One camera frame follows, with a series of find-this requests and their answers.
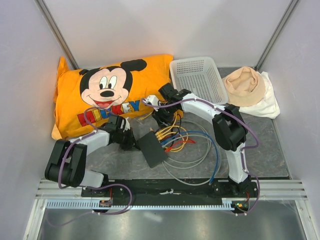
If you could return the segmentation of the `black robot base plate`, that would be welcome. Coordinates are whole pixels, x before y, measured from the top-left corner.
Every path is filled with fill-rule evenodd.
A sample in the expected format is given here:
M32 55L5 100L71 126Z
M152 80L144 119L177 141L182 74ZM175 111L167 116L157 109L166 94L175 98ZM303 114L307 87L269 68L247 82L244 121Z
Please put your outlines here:
M211 185L190 186L175 179L114 179L103 186L123 184L132 192L132 206L207 206L220 205L222 199L249 199L258 196L257 183L252 181L239 190L227 178L217 178Z

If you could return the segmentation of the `black network switch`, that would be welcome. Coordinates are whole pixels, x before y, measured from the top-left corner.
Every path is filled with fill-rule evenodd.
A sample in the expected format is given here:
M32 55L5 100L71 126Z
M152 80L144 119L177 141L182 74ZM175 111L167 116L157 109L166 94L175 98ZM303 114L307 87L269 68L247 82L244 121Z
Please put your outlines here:
M153 169L168 159L168 154L162 148L153 131L148 132L138 141L138 146L148 164Z

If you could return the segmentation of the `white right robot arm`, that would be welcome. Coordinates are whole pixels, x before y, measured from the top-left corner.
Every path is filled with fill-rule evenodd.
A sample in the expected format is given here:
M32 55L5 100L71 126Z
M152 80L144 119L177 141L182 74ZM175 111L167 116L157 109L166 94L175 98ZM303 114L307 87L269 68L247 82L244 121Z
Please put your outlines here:
M169 83L159 90L164 98L161 103L157 96L149 95L143 102L154 108L155 116L168 120L177 110L194 114L213 126L215 142L225 150L229 173L229 191L235 197L242 196L251 182L245 149L249 127L234 105L222 106L210 103L187 89L176 90Z

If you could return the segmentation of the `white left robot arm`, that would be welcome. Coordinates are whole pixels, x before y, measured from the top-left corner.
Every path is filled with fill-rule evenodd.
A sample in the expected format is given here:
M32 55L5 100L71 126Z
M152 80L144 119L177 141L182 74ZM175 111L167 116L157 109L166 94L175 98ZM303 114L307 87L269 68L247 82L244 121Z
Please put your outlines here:
M108 122L91 133L71 139L57 140L44 171L45 179L58 183L60 188L90 187L99 197L106 196L110 185L105 175L86 168L87 156L110 144L124 151L139 149L127 119L112 115Z

